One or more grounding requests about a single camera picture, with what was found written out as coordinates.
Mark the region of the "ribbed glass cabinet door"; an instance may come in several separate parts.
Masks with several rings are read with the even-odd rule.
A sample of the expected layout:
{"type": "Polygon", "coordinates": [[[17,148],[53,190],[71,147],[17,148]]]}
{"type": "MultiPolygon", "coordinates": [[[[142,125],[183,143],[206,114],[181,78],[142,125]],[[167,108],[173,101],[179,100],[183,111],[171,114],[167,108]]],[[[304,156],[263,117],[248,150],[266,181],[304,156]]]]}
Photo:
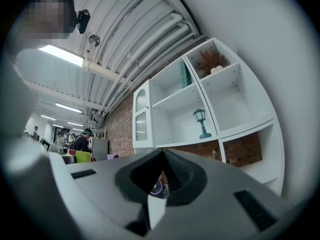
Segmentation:
{"type": "Polygon", "coordinates": [[[150,81],[145,81],[133,95],[132,145],[137,148],[153,148],[153,125],[150,81]]]}

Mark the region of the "bundle of white ceiling pipes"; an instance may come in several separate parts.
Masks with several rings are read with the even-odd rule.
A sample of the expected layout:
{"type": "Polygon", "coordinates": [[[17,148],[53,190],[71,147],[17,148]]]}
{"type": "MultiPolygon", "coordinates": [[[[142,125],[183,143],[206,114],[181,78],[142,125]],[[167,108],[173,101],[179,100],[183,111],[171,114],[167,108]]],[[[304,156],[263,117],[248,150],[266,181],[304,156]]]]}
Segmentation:
{"type": "Polygon", "coordinates": [[[119,77],[112,84],[109,92],[104,98],[102,105],[97,112],[98,116],[104,117],[117,102],[118,98],[138,81],[140,71],[145,64],[157,56],[161,50],[173,41],[188,33],[187,39],[197,37],[199,31],[191,21],[184,20],[178,13],[170,14],[171,20],[160,27],[149,37],[129,58],[120,71],[119,77]]]}

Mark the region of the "yellow green box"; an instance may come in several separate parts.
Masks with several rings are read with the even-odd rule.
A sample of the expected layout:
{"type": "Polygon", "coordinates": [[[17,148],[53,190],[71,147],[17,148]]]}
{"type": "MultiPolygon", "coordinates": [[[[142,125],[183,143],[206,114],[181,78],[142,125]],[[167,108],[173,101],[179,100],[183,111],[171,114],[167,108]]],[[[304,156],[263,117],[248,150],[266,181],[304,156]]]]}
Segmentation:
{"type": "Polygon", "coordinates": [[[74,158],[75,163],[91,163],[92,157],[89,152],[68,149],[67,154],[74,158]]]}

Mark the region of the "teal miniature street lantern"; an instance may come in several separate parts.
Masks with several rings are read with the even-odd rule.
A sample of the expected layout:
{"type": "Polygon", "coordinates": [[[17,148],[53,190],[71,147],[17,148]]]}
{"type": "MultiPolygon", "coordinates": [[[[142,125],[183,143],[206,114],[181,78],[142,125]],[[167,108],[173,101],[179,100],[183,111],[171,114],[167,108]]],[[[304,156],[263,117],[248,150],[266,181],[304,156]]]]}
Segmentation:
{"type": "Polygon", "coordinates": [[[193,112],[193,116],[195,118],[195,120],[200,123],[201,125],[201,135],[199,136],[199,138],[202,139],[206,139],[206,138],[210,138],[212,137],[211,133],[208,133],[205,125],[204,125],[204,121],[206,120],[206,112],[204,109],[201,108],[197,108],[194,112],[193,112]]]}

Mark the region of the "dried reddish brown plant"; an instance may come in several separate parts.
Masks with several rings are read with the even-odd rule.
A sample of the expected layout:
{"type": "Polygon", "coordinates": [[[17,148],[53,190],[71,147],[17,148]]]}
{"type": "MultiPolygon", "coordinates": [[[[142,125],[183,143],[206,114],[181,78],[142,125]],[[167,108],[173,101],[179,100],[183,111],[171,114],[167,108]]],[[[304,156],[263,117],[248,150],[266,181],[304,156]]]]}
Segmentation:
{"type": "Polygon", "coordinates": [[[217,50],[199,52],[199,59],[195,63],[195,71],[200,79],[211,75],[211,69],[221,65],[223,68],[230,65],[229,60],[217,50]]]}

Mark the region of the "white table top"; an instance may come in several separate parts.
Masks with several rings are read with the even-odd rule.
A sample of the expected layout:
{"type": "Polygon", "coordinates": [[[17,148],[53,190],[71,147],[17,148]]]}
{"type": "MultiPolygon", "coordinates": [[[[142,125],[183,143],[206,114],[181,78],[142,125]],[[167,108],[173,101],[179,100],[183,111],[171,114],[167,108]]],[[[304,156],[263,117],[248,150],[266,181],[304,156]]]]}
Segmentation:
{"type": "Polygon", "coordinates": [[[167,200],[148,195],[148,218],[150,229],[153,230],[165,214],[167,200]]]}

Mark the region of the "white cabinet with glass door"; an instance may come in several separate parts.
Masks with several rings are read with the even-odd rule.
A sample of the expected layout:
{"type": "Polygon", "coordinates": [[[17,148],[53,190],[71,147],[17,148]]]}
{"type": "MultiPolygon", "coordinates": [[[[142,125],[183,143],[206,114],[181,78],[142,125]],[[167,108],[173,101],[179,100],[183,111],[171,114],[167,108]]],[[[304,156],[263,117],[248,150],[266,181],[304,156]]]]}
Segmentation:
{"type": "Polygon", "coordinates": [[[191,49],[150,81],[153,148],[172,148],[240,168],[280,194],[284,181],[284,145],[273,104],[249,66],[229,47],[211,38],[191,49]],[[212,49],[229,65],[199,78],[200,51],[212,49]],[[182,88],[180,63],[192,84],[182,88]],[[212,137],[200,139],[193,113],[205,110],[204,126],[212,137]]]}

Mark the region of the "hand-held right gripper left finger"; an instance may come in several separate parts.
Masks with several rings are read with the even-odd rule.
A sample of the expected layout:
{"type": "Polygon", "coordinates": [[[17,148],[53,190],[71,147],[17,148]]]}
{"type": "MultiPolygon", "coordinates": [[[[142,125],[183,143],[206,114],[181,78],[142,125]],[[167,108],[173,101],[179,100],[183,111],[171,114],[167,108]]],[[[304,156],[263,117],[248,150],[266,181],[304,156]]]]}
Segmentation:
{"type": "Polygon", "coordinates": [[[114,160],[67,165],[67,208],[81,240],[164,240],[162,219],[151,230],[148,195],[162,171],[152,149],[114,160]]]}

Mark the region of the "round ceiling dome sensor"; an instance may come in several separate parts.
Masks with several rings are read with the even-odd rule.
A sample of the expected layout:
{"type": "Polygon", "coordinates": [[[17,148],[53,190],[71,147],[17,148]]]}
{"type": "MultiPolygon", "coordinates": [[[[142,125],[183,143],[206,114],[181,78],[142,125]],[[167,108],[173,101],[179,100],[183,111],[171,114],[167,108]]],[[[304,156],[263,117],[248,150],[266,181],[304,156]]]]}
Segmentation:
{"type": "Polygon", "coordinates": [[[101,38],[96,34],[92,34],[89,36],[88,42],[91,46],[98,47],[100,45],[101,38]]]}

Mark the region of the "purple round fan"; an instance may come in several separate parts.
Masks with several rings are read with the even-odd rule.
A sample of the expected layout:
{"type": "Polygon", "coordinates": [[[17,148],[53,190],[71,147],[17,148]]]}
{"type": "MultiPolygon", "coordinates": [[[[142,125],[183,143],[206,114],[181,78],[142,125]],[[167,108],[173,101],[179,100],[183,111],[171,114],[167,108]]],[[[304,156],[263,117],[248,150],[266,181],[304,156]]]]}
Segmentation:
{"type": "Polygon", "coordinates": [[[151,196],[163,199],[165,196],[165,184],[161,179],[157,179],[150,193],[151,196]]]}

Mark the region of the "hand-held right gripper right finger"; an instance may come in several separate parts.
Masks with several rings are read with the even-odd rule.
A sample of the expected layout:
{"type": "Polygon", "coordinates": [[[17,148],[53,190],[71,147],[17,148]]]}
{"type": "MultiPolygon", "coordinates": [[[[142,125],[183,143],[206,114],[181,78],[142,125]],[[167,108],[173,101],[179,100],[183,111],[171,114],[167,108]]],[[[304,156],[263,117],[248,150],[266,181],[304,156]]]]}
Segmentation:
{"type": "Polygon", "coordinates": [[[273,240],[290,206],[242,170],[187,152],[161,154],[170,183],[151,240],[273,240]]]}

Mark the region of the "teal box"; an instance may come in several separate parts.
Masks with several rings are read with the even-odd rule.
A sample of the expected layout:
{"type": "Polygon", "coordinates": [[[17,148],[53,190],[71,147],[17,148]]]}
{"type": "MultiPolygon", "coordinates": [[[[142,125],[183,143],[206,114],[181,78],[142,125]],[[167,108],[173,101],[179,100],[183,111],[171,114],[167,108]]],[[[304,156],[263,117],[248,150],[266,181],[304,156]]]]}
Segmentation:
{"type": "Polygon", "coordinates": [[[191,73],[183,61],[180,63],[180,74],[182,88],[185,88],[193,83],[191,73]]]}

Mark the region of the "grey metal cabinet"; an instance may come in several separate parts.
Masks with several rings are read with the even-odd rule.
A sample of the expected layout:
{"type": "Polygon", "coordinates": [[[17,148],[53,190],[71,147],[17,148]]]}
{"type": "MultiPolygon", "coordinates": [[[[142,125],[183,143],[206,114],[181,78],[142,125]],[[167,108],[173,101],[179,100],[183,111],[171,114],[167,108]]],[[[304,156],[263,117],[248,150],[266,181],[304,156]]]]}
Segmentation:
{"type": "Polygon", "coordinates": [[[108,141],[101,138],[92,139],[92,156],[96,161],[108,159],[108,141]]]}

